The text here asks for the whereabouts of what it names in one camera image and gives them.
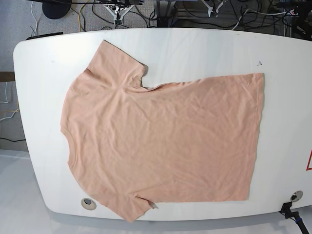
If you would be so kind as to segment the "round dark lamp base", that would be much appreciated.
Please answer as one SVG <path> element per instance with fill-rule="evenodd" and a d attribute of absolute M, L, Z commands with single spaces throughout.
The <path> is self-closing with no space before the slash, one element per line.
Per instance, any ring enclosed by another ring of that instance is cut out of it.
<path fill-rule="evenodd" d="M 71 0 L 44 0 L 42 10 L 47 18 L 57 20 L 69 12 L 71 5 Z"/>

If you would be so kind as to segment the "black clamp mount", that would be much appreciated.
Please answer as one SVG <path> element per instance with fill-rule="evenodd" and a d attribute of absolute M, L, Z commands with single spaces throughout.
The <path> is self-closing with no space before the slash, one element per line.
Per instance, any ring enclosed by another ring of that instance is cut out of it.
<path fill-rule="evenodd" d="M 292 202 L 286 202 L 282 205 L 280 214 L 284 216 L 285 219 L 292 219 L 296 225 L 300 228 L 302 234 L 309 234 L 308 229 L 306 228 L 303 219 L 300 217 L 299 212 L 291 211 Z"/>

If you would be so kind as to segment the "peach T-shirt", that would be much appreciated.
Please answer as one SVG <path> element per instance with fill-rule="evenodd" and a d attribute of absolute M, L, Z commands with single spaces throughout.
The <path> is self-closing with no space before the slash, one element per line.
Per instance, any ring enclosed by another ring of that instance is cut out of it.
<path fill-rule="evenodd" d="M 60 130 L 82 190 L 128 222 L 159 202 L 248 198 L 262 73 L 142 86 L 147 67 L 102 41 L 71 84 Z"/>

